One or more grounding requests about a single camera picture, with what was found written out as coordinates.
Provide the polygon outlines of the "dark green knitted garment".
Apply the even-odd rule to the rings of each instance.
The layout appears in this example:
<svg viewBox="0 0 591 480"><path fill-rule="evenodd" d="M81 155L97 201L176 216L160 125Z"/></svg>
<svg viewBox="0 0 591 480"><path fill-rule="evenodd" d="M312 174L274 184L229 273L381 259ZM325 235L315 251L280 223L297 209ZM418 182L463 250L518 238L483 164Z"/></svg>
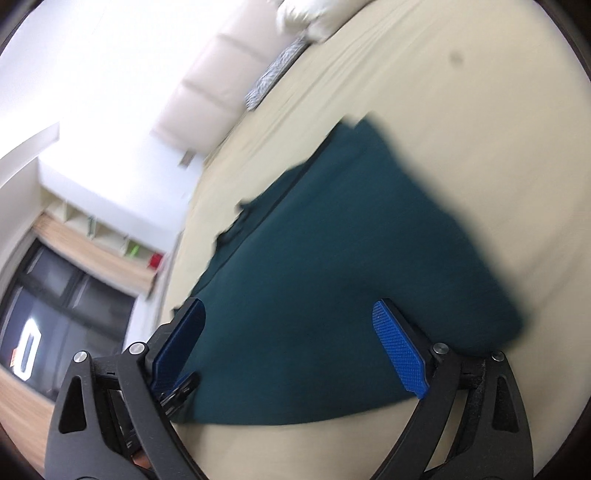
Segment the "dark green knitted garment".
<svg viewBox="0 0 591 480"><path fill-rule="evenodd" d="M205 325L184 371L200 383L178 423L301 424L405 400L373 327L381 299L465 354L524 326L465 230L368 120L335 125L244 203L191 293Z"/></svg>

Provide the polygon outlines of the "dark window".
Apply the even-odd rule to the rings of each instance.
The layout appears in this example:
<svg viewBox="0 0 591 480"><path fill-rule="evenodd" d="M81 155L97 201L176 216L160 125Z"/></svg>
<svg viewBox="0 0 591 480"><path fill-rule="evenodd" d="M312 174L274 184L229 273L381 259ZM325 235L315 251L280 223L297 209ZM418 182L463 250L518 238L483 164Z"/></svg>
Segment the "dark window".
<svg viewBox="0 0 591 480"><path fill-rule="evenodd" d="M53 401L75 353L121 351L134 303L36 240L1 301L1 365Z"/></svg>

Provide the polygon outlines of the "beige bed sheet mattress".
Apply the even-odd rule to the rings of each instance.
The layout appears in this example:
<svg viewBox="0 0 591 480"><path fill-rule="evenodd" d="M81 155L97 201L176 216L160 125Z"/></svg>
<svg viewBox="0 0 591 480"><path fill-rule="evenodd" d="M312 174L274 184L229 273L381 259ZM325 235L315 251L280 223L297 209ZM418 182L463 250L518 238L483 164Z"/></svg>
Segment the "beige bed sheet mattress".
<svg viewBox="0 0 591 480"><path fill-rule="evenodd" d="M370 121L404 171L465 230L523 316L498 350L514 372L534 472L561 460L590 400L590 80L533 1L376 1L311 47L211 155L162 315L192 296L242 205ZM317 422L179 423L212 479L369 479L416 405Z"/></svg>

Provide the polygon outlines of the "beige curtain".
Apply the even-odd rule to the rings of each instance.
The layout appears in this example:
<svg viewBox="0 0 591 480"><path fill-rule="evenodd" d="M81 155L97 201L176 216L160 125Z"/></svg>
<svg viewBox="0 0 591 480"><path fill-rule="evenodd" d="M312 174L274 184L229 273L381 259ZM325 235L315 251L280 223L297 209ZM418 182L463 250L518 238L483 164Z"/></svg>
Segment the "beige curtain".
<svg viewBox="0 0 591 480"><path fill-rule="evenodd" d="M99 246L46 213L37 218L33 232L44 245L86 273L130 295L150 296L157 276L153 269Z"/></svg>

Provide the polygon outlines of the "red box on shelf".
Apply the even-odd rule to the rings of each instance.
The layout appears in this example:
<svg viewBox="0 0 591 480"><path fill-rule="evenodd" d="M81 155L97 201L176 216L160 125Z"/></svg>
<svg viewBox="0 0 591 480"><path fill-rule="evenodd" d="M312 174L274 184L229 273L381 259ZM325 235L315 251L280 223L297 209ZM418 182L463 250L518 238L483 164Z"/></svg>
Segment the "red box on shelf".
<svg viewBox="0 0 591 480"><path fill-rule="evenodd" d="M147 267L151 270L157 271L162 263L163 255L161 253L153 253L150 256Z"/></svg>

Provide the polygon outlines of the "white open shelf unit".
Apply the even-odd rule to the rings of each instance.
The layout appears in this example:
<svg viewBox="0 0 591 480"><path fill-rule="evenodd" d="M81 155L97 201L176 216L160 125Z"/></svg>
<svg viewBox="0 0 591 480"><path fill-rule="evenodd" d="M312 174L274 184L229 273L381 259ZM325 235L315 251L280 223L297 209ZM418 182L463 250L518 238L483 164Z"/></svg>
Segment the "white open shelf unit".
<svg viewBox="0 0 591 480"><path fill-rule="evenodd" d="M45 187L41 188L41 192L44 198L44 213L55 221L87 238L99 248L133 261L150 271L158 272L163 267L165 258L163 251L154 249L129 233L124 233L120 228L114 227L97 216L82 210ZM129 257L128 251L134 244L139 246L138 254L135 257ZM157 271L147 267L153 253L163 255L162 263Z"/></svg>

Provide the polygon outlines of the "cream padded headboard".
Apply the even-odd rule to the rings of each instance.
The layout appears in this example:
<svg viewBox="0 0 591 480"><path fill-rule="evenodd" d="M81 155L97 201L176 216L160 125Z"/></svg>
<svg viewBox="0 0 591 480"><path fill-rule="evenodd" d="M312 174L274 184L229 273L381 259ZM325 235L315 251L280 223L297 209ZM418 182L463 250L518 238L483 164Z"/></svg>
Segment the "cream padded headboard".
<svg viewBox="0 0 591 480"><path fill-rule="evenodd" d="M183 151L206 156L245 112L245 97L294 37L276 27L273 1L215 1L209 31L181 61L180 84L153 132Z"/></svg>

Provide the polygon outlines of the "zebra print pillow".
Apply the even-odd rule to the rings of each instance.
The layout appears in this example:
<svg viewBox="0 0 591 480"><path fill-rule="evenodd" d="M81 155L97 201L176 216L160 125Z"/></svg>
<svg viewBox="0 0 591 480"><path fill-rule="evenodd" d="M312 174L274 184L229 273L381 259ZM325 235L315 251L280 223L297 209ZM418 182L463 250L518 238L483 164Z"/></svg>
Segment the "zebra print pillow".
<svg viewBox="0 0 591 480"><path fill-rule="evenodd" d="M267 67L263 75L256 80L252 89L245 95L245 110L252 111L259 107L264 98L273 90L276 83L286 75L291 66L308 49L310 43L304 36L298 37L294 42L280 52L275 60Z"/></svg>

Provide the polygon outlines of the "white folded duvet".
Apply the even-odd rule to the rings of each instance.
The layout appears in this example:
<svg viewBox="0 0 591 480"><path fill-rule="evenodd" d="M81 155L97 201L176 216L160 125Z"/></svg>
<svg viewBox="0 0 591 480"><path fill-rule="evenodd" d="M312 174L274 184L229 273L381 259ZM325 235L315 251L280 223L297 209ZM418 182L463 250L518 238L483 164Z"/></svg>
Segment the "white folded duvet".
<svg viewBox="0 0 591 480"><path fill-rule="evenodd" d="M368 6L370 0L283 0L270 4L276 9L277 32L324 43Z"/></svg>

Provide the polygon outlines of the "wall switch plate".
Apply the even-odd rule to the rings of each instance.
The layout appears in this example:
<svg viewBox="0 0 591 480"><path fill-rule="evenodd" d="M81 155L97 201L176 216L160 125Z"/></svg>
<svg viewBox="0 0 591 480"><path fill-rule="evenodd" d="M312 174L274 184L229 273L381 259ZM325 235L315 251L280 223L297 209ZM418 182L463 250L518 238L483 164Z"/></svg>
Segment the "wall switch plate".
<svg viewBox="0 0 591 480"><path fill-rule="evenodd" d="M193 151L191 151L191 150L185 151L180 162L179 162L179 166L182 168L187 168L188 166L190 166L190 163L192 162L194 156L195 156L195 153Z"/></svg>

